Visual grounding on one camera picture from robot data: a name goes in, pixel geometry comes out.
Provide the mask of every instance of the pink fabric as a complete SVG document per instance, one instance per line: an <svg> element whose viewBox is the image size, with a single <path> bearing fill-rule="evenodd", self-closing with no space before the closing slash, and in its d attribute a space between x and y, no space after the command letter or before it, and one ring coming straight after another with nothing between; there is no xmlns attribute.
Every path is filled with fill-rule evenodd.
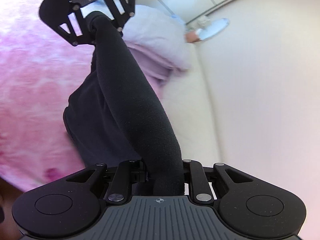
<svg viewBox="0 0 320 240"><path fill-rule="evenodd" d="M94 48L73 48L44 25L42 1L0 0L0 176L23 191L84 168L62 114Z"/></svg>
<svg viewBox="0 0 320 240"><path fill-rule="evenodd" d="M171 69L171 70L176 69L176 71L178 71L178 72L185 71L184 69L178 68L174 63L170 62L166 58L163 58L162 56L154 53L150 49L148 49L140 44L135 44L130 41L125 41L125 44L128 46L128 48L130 49L131 52L132 51L140 52L141 54L145 55L147 58L149 58L153 62L156 62L156 64L161 66L164 70L165 69L168 69L168 70L169 69Z"/></svg>
<svg viewBox="0 0 320 240"><path fill-rule="evenodd" d="M169 79L172 70L167 68L167 64L161 59L155 59L154 57L149 57L147 49L133 49L129 46L129 50L137 63L139 64L142 72L146 76L151 87L155 91L159 99L162 98L162 88Z"/></svg>

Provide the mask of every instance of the metal screw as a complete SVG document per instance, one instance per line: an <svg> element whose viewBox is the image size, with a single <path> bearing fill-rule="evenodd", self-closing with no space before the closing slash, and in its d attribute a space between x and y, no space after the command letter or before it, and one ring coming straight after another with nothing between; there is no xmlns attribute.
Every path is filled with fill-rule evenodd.
<svg viewBox="0 0 320 240"><path fill-rule="evenodd" d="M206 193L202 193L202 194L198 194L196 196L196 199L199 200L199 201L209 201L212 199L212 197L209 195L209 194L206 194Z"/></svg>
<svg viewBox="0 0 320 240"><path fill-rule="evenodd" d="M77 10L79 10L79 9L80 9L80 6L77 5L77 4L73 7L73 10L74 10L74 11L77 11Z"/></svg>
<svg viewBox="0 0 320 240"><path fill-rule="evenodd" d="M111 194L111 195L108 197L108 199L109 199L110 201L117 202L117 201L123 200L124 197L123 197L123 195L121 195L121 194L115 193L115 194Z"/></svg>

